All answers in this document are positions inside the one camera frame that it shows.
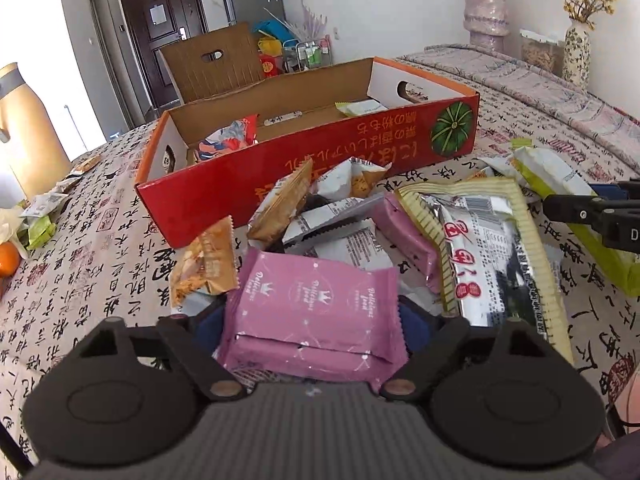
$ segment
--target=pumpkin image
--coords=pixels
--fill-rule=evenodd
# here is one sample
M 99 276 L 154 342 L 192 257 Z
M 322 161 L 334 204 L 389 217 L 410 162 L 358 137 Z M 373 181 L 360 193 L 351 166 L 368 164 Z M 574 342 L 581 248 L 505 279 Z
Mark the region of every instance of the pumpkin image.
M 473 124 L 471 107 L 463 102 L 453 103 L 439 115 L 431 130 L 431 149 L 441 156 L 455 154 L 469 138 Z
M 0 278 L 8 278 L 20 266 L 20 253 L 11 242 L 0 244 Z

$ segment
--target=purple snack wrapper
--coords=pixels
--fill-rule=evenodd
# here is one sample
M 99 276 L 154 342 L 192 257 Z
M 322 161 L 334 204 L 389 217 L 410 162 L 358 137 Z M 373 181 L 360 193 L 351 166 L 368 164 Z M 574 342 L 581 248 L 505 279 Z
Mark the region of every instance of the purple snack wrapper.
M 418 231 L 394 193 L 385 193 L 385 199 L 373 207 L 371 219 L 386 239 L 424 274 L 430 291 L 439 294 L 441 280 L 438 251 Z
M 218 361 L 374 391 L 406 361 L 395 268 L 250 248 L 229 294 Z

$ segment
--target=cardboard box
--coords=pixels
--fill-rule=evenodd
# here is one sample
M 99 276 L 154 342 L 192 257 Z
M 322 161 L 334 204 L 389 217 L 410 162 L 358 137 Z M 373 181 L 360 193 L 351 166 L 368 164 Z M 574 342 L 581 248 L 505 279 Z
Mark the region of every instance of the cardboard box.
M 416 89 L 427 102 L 410 101 Z M 345 118 L 335 108 L 335 102 L 367 98 L 391 109 Z M 392 162 L 393 175 L 466 155 L 474 145 L 479 101 L 467 86 L 379 58 L 267 78 L 165 112 L 140 162 L 136 189 L 169 245 L 180 248 L 228 214 L 236 226 L 246 224 L 273 184 L 307 157 L 318 176 L 350 156 Z M 264 125 L 295 111 L 302 116 Z M 432 141 L 436 124 L 469 113 L 458 149 L 447 142 L 443 151 L 450 136 Z M 190 148 L 251 114 L 258 114 L 258 144 L 189 166 Z
M 266 78 L 248 23 L 220 28 L 160 49 L 181 104 L 223 94 Z

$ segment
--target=door frame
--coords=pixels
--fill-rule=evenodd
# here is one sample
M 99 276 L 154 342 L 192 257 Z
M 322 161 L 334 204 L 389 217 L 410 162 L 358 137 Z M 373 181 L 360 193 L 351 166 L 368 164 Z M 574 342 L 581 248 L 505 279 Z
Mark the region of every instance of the door frame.
M 156 98 L 151 91 L 151 83 L 149 81 L 148 75 L 146 73 L 146 68 L 143 62 L 142 54 L 140 53 L 140 45 L 138 43 L 138 38 L 134 33 L 133 27 L 131 27 L 131 21 L 129 19 L 130 10 L 127 9 L 128 0 L 120 0 L 120 5 L 122 6 L 122 13 L 124 15 L 124 21 L 127 24 L 127 30 L 129 33 L 129 37 L 131 39 L 131 44 L 133 45 L 133 53 L 136 56 L 136 63 L 138 64 L 138 68 L 140 69 L 140 75 L 142 76 L 142 82 L 145 84 L 146 93 L 149 96 L 149 101 L 151 102 L 151 106 L 153 109 L 158 110 L 159 105 L 156 102 Z M 202 0 L 196 0 L 196 8 L 198 9 L 198 16 L 200 18 L 200 23 L 202 25 L 202 33 L 206 34 L 209 31 L 207 27 L 207 20 L 204 15 L 204 8 L 202 7 Z
M 129 130 L 132 130 L 136 127 L 136 122 L 133 118 L 132 111 L 129 109 L 127 99 L 124 97 L 124 90 L 120 85 L 120 81 L 115 71 L 114 60 L 109 50 L 107 39 L 105 38 L 105 31 L 103 29 L 103 27 L 107 25 L 104 24 L 100 19 L 100 13 L 98 11 L 98 0 L 89 0 L 89 8 L 91 10 L 92 20 L 94 20 L 94 27 L 98 39 L 98 45 L 100 46 L 102 58 L 104 59 L 104 67 L 107 70 L 109 80 L 111 81 L 111 86 L 113 86 L 113 92 L 116 94 L 116 99 L 118 100 L 118 104 L 120 105 L 120 109 L 122 110 L 122 115 L 124 116 L 124 120 L 127 123 L 127 127 L 129 128 Z

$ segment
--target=brown door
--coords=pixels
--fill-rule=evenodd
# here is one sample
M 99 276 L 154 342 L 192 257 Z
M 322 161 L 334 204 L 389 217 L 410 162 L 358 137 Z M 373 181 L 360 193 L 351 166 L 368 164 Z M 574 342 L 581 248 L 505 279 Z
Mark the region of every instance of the brown door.
M 206 30 L 200 0 L 122 0 L 143 78 L 155 108 L 175 101 L 160 49 Z

